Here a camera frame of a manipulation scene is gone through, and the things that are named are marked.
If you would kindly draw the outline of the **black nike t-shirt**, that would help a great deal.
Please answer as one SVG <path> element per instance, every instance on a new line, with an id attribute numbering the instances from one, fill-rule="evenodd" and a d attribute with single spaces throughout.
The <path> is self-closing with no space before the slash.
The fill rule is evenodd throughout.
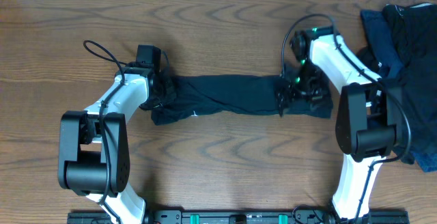
<path id="1" fill-rule="evenodd" d="M 155 125 L 221 111 L 243 115 L 279 115 L 274 84 L 280 76 L 173 76 L 177 98 L 151 111 Z"/>

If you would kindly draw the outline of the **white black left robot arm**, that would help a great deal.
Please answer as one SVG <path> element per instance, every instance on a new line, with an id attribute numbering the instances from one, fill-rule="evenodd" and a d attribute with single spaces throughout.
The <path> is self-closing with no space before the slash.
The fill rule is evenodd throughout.
<path id="1" fill-rule="evenodd" d="M 72 212 L 68 223 L 153 223 L 147 202 L 129 182 L 127 124 L 139 107 L 163 105 L 174 93 L 168 68 L 132 64 L 82 111 L 61 117 L 59 185 L 97 203 L 102 212 Z"/>

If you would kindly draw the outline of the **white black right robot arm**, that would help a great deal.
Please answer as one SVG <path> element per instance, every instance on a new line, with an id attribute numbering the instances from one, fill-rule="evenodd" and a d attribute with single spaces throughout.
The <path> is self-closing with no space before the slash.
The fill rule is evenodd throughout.
<path id="1" fill-rule="evenodd" d="M 378 170 L 399 160 L 390 156 L 402 140 L 407 123 L 400 89 L 383 81 L 360 62 L 344 44 L 334 26 L 303 31 L 290 29 L 284 46 L 290 46 L 300 67 L 283 65 L 286 84 L 277 92 L 280 114 L 292 102 L 304 99 L 320 104 L 327 98 L 325 80 L 339 92 L 335 136 L 343 153 L 341 176 L 329 209 L 295 208 L 296 223 L 408 223 L 405 210 L 372 210 L 369 199 Z"/>

